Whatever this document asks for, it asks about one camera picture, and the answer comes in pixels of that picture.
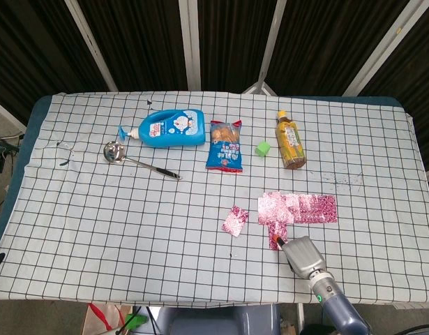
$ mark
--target snack bag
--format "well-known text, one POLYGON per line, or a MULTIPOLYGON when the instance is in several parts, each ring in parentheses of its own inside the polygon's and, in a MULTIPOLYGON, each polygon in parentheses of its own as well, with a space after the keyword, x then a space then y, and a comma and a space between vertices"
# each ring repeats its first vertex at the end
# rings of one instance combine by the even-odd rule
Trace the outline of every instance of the snack bag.
POLYGON ((239 133, 242 121, 226 124, 211 121, 211 144, 206 168, 226 172, 242 172, 239 133))

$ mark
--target black curtain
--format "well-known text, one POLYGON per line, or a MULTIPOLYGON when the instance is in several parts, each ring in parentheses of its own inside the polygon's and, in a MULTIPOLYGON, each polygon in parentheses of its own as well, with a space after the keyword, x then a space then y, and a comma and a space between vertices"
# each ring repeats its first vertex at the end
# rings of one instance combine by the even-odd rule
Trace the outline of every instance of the black curtain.
POLYGON ((414 119, 425 170, 429 170, 429 7, 361 92, 393 96, 414 119))
POLYGON ((107 91, 63 1, 0 1, 0 104, 27 124, 59 92, 107 91))
POLYGON ((242 93, 259 76, 276 0, 199 0, 202 90, 242 93))
POLYGON ((266 83, 280 96, 341 96, 406 0, 289 0, 266 83))
POLYGON ((186 90, 178 0, 80 0, 119 91, 186 90))

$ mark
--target green cube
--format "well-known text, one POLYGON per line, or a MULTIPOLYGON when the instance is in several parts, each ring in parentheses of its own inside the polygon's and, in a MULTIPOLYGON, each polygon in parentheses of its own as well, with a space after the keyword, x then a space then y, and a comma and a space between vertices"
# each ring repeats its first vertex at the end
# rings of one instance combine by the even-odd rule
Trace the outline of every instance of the green cube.
POLYGON ((264 157, 268 154, 270 150, 270 144, 267 142, 260 142, 259 145, 255 149, 255 153, 261 157, 264 157))

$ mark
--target white checkered tablecloth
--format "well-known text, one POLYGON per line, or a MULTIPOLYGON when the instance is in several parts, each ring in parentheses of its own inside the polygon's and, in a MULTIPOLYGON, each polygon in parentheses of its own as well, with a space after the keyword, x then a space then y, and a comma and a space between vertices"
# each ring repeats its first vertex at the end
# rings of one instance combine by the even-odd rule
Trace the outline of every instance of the white checkered tablecloth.
POLYGON ((258 197, 277 190, 336 195, 338 223, 287 230, 310 236, 351 302, 429 304, 429 191, 402 108, 176 91, 53 96, 0 243, 0 299, 315 302, 257 223, 258 197), (204 112, 204 145, 126 147, 183 180, 105 161, 119 124, 174 108, 204 112), (300 170, 283 169, 278 110, 300 129, 308 157, 300 170), (243 173, 205 169, 212 119, 242 120, 243 173), (266 158, 254 154, 263 140, 266 158), (234 204, 250 211, 238 238, 220 229, 234 204))

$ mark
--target floor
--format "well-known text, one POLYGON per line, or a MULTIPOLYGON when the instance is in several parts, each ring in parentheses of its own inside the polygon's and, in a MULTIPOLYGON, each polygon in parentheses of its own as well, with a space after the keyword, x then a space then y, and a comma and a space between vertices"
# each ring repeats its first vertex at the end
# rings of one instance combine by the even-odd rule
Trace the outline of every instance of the floor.
MULTIPOLYGON (((0 136, 17 132, 0 115, 0 136)), ((5 188, 10 183, 10 177, 11 162, 7 161, 0 174, 0 202, 6 196, 5 188)), ((374 334, 394 334, 406 328, 429 324, 429 309, 396 310, 392 306, 373 305, 356 305, 356 309, 372 325, 374 334)), ((304 310, 307 324, 321 322, 321 307, 318 304, 304 305, 304 310)), ((0 334, 81 334, 85 313, 86 304, 69 301, 0 301, 0 334)), ((295 305, 282 304, 281 317, 296 324, 295 305)))

